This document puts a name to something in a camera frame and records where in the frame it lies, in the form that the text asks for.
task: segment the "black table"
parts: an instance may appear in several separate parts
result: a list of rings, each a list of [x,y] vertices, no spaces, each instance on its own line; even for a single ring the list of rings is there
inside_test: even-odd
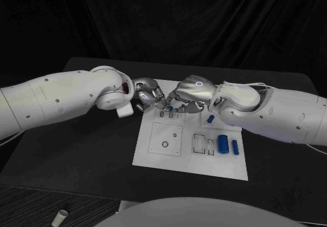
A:
[[[190,74],[214,84],[263,82],[317,94],[299,73],[72,58],[63,71],[108,65],[131,78],[183,80]],[[242,131],[249,181],[132,166],[142,113],[116,117],[95,106],[86,115],[30,129],[0,174],[0,184],[145,202],[206,197],[245,203],[295,221],[327,224],[327,155]]]

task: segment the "rectangular slot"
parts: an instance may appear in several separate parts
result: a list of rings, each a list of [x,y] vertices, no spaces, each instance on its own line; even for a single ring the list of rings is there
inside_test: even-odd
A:
[[[204,147],[204,136],[194,134],[193,136],[193,152],[204,154],[206,147]]]
[[[213,140],[207,140],[207,154],[213,155],[214,150],[213,150]]]

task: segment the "blue cylinder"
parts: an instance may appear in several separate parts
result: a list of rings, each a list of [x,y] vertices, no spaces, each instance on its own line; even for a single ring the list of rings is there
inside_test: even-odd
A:
[[[237,141],[233,140],[232,143],[233,143],[233,154],[234,154],[234,155],[239,155]]]
[[[211,123],[213,122],[213,119],[214,119],[214,116],[213,115],[210,115],[210,117],[207,118],[207,123]]]
[[[227,136],[226,135],[217,136],[217,148],[219,148],[219,153],[220,154],[227,154],[229,153]]]

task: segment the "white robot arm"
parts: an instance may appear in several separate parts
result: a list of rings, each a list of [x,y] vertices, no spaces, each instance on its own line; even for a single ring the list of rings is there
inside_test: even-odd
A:
[[[139,78],[132,81],[109,66],[49,74],[1,88],[0,139],[83,115],[93,105],[102,110],[116,109],[118,117],[125,117],[132,114],[132,97],[139,98],[141,109],[149,105],[164,111],[173,109],[165,106],[155,80]]]
[[[190,76],[170,93],[167,104],[171,97],[194,103],[190,111],[188,106],[173,110],[183,113],[200,112],[207,105],[209,112],[230,126],[286,143],[327,146],[327,99],[276,88],[256,91],[249,85],[224,82],[216,86]]]

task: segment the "floor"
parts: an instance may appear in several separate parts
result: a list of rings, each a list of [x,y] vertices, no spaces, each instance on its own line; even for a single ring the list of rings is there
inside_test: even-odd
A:
[[[0,226],[50,226],[59,210],[67,211],[60,227],[92,227],[119,209],[118,200],[0,186]]]

